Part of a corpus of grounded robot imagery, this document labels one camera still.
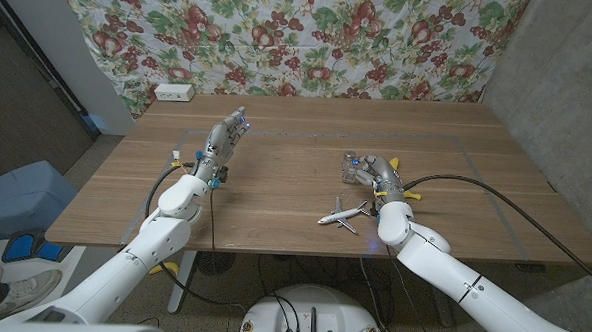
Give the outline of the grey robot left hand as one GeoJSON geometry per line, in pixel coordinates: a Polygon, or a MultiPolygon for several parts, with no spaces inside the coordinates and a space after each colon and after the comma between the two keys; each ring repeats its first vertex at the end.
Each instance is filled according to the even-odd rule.
{"type": "Polygon", "coordinates": [[[235,147],[250,125],[245,119],[245,107],[239,107],[214,125],[191,174],[204,182],[212,180],[234,154],[235,147]]]}

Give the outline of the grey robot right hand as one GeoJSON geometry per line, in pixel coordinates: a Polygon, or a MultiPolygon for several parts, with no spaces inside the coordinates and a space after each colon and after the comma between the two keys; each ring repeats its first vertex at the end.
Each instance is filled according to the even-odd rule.
{"type": "Polygon", "coordinates": [[[392,165],[377,155],[366,155],[354,161],[356,180],[370,186],[375,196],[383,203],[406,200],[404,189],[397,171],[392,165]]]}

